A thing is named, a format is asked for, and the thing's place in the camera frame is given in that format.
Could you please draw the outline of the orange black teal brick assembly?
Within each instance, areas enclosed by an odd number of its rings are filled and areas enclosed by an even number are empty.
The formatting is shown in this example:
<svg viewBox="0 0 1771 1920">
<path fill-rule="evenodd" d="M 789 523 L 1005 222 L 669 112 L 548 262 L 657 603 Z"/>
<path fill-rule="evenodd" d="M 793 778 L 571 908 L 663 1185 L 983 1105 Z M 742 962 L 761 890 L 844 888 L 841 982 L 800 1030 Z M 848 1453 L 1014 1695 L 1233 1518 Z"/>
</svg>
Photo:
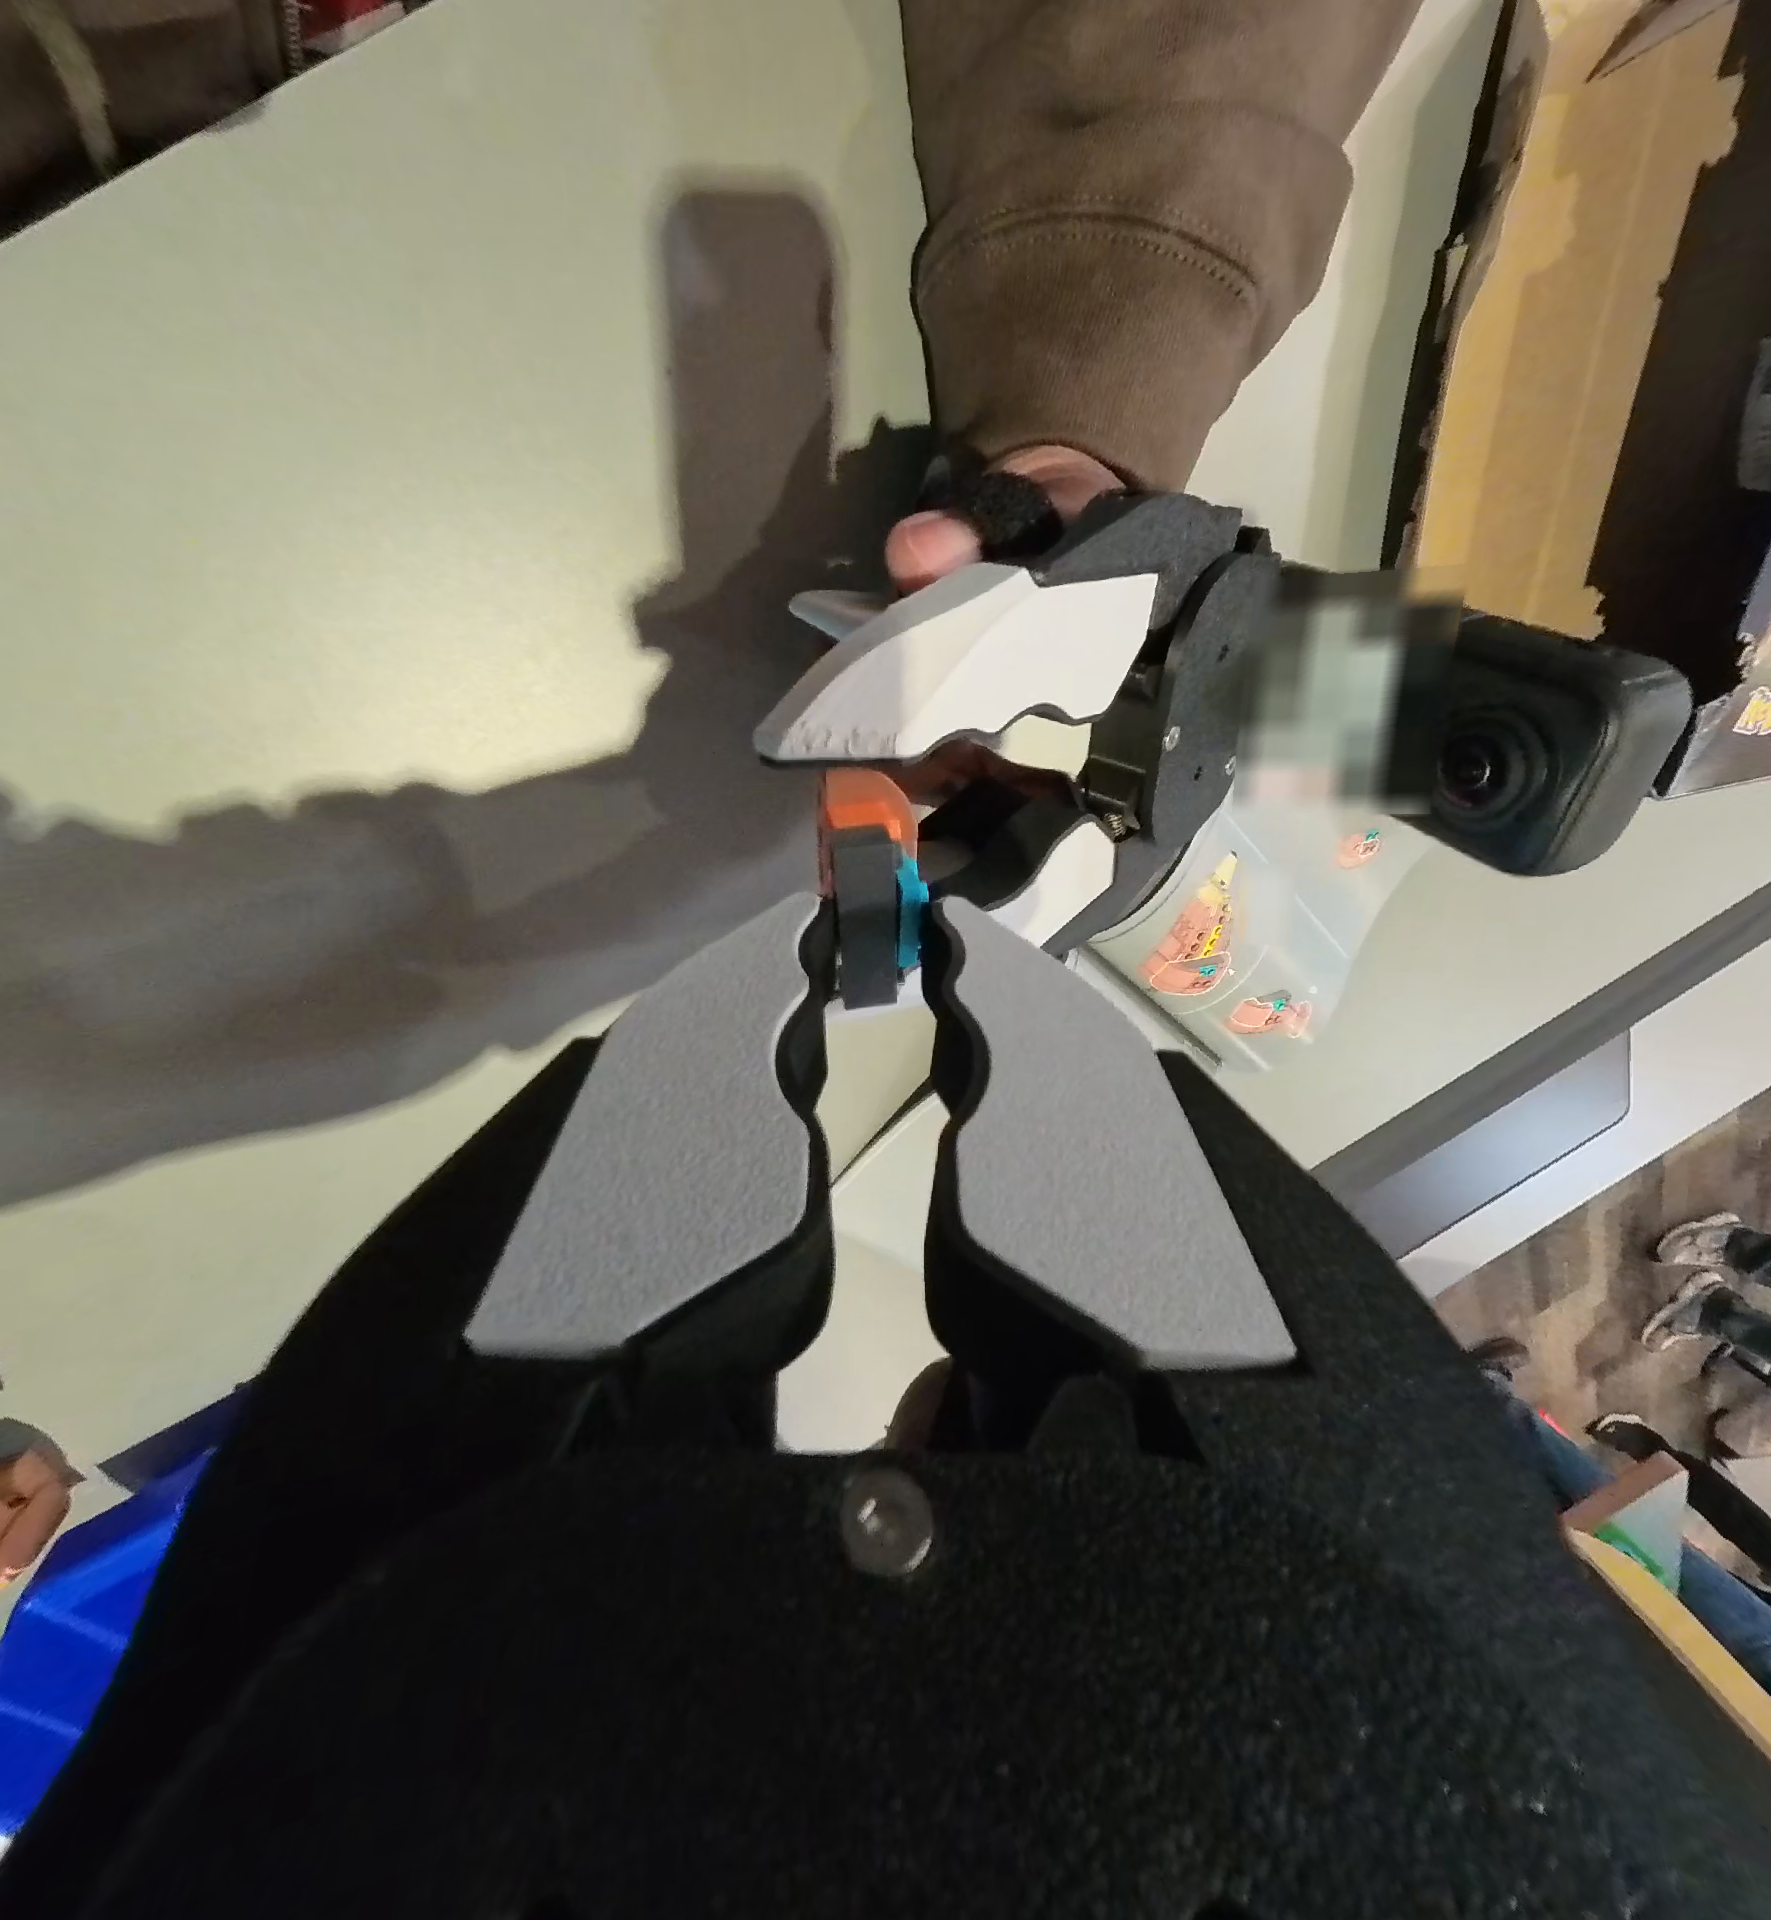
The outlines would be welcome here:
<svg viewBox="0 0 1771 1920">
<path fill-rule="evenodd" d="M 835 932 L 835 985 L 848 1013 L 897 1004 L 921 967 L 929 900 L 921 874 L 921 814 L 897 782 L 835 767 L 818 797 L 821 891 Z"/>
</svg>

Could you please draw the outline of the person's brown hoodie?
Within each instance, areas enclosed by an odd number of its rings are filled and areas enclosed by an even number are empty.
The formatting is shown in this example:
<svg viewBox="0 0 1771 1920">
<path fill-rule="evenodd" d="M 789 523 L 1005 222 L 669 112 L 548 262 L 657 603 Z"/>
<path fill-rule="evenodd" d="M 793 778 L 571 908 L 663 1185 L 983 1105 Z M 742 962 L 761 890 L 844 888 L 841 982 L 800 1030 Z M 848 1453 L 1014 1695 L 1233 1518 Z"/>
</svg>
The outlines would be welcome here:
<svg viewBox="0 0 1771 1920">
<path fill-rule="evenodd" d="M 0 242 L 299 65 L 295 3 L 0 3 Z"/>
</svg>

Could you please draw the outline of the person's left hand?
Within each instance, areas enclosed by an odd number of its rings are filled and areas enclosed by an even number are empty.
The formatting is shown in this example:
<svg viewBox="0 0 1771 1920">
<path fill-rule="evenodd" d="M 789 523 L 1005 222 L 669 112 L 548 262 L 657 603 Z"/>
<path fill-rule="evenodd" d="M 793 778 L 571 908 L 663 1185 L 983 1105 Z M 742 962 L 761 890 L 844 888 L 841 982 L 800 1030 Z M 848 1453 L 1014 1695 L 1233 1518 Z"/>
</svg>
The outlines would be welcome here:
<svg viewBox="0 0 1771 1920">
<path fill-rule="evenodd" d="M 1132 474 L 1080 447 L 1022 444 L 993 457 L 959 441 L 940 444 L 887 535 L 887 576 L 909 595 L 970 563 L 1041 559 L 1093 503 L 1132 483 Z"/>
</svg>

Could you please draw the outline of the grey desk panel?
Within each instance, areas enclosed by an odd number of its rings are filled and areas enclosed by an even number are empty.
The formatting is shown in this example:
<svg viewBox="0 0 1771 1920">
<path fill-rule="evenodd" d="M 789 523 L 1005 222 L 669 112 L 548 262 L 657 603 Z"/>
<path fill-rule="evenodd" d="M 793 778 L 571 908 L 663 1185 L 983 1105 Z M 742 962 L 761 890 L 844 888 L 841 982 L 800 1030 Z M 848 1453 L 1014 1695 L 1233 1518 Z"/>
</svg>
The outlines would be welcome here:
<svg viewBox="0 0 1771 1920">
<path fill-rule="evenodd" d="M 1443 1290 L 1766 1090 L 1771 880 L 1313 1175 Z"/>
</svg>

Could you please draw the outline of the brown cardboard box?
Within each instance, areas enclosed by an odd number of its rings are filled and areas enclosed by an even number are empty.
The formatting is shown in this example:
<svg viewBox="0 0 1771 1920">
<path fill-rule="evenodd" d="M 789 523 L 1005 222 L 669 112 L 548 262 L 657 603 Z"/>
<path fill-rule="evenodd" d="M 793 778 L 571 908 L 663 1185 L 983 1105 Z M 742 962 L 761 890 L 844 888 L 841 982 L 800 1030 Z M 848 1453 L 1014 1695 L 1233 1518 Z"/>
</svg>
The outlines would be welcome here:
<svg viewBox="0 0 1771 1920">
<path fill-rule="evenodd" d="M 1512 5 L 1482 131 L 1408 553 L 1709 704 L 1771 546 L 1771 3 Z"/>
</svg>

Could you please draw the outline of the blue plastic bin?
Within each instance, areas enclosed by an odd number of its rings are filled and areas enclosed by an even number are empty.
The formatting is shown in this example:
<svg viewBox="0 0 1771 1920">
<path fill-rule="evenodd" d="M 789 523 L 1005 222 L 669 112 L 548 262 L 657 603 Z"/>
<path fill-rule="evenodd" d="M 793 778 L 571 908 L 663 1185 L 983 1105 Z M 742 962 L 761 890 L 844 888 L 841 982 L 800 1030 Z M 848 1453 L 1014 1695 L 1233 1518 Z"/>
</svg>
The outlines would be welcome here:
<svg viewBox="0 0 1771 1920">
<path fill-rule="evenodd" d="M 214 1446 L 62 1533 L 0 1635 L 0 1856 L 79 1744 Z"/>
</svg>

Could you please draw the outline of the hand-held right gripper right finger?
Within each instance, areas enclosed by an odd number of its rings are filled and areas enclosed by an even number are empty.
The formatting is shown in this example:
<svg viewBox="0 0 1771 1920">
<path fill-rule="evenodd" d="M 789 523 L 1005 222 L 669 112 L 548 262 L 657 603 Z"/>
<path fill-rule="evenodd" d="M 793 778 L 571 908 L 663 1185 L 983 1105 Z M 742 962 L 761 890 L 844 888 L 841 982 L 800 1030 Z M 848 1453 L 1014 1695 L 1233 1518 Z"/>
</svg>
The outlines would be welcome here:
<svg viewBox="0 0 1771 1920">
<path fill-rule="evenodd" d="M 1074 1379 L 1306 1365 L 1158 1050 L 1075 972 L 960 900 L 926 913 L 926 1318 L 982 1413 Z"/>
</svg>

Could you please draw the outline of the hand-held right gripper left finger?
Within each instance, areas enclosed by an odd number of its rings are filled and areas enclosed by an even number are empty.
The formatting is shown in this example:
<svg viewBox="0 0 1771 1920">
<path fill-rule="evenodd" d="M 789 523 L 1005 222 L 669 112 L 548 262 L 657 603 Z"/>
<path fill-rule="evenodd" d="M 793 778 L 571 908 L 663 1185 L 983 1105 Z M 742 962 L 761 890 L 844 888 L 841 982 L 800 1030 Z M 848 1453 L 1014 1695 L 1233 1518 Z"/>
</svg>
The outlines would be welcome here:
<svg viewBox="0 0 1771 1920">
<path fill-rule="evenodd" d="M 773 1410 L 830 1304 L 832 932 L 825 900 L 779 900 L 611 1025 L 469 1314 L 474 1354 Z"/>
</svg>

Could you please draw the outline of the toy brick instruction booklet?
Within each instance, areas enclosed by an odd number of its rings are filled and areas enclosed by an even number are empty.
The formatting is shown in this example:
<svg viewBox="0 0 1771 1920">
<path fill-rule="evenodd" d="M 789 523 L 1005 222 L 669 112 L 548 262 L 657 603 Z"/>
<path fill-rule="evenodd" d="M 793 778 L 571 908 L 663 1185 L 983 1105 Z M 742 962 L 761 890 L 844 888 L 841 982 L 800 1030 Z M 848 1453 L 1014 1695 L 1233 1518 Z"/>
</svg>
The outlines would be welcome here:
<svg viewBox="0 0 1771 1920">
<path fill-rule="evenodd" d="M 1047 953 L 1219 1078 L 1304 1056 L 1415 862 L 1408 832 L 1355 806 L 1229 797 L 1184 846 L 1095 817 L 1112 888 Z"/>
</svg>

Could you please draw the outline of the person's left forearm brown sleeve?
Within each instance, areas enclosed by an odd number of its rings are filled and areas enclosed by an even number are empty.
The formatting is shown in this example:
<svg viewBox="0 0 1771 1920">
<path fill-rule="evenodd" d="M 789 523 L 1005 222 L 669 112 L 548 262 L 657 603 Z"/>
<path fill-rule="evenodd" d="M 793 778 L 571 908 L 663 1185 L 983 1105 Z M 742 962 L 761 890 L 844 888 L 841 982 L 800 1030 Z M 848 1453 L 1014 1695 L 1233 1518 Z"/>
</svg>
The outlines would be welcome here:
<svg viewBox="0 0 1771 1920">
<path fill-rule="evenodd" d="M 1151 490 L 1318 295 L 1414 3 L 904 3 L 930 425 Z"/>
</svg>

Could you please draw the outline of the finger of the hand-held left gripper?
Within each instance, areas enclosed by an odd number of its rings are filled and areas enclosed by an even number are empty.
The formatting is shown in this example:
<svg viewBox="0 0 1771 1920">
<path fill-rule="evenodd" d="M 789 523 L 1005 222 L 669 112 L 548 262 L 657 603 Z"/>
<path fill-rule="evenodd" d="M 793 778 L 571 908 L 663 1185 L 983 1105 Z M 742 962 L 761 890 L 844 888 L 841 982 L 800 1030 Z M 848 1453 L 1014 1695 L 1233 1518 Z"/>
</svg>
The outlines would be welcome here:
<svg viewBox="0 0 1771 1920">
<path fill-rule="evenodd" d="M 791 613 L 829 648 L 757 725 L 772 765 L 913 764 L 1026 716 L 1089 725 L 1152 625 L 1151 574 L 1044 583 L 1020 566 L 968 566 L 885 605 L 806 591 Z"/>
<path fill-rule="evenodd" d="M 1115 882 L 1117 846 L 1072 774 L 995 751 L 916 761 L 918 868 L 930 901 L 965 901 L 1064 953 Z"/>
</svg>

